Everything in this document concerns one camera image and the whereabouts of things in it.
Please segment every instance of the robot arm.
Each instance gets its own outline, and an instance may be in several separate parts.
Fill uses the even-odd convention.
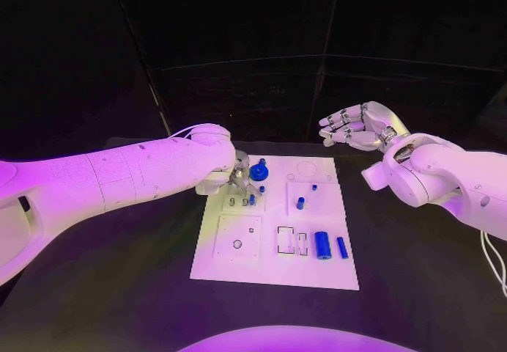
[[[462,223],[507,240],[507,155],[468,152],[436,136],[410,134],[375,102],[341,110],[319,125],[325,146],[341,142],[384,153],[362,170],[374,191],[388,186],[413,207],[440,205]]]
[[[214,194],[224,183],[260,195],[241,177],[247,156],[227,130],[205,124],[188,135],[44,161],[0,161],[0,285],[63,230],[106,211],[191,187]]]

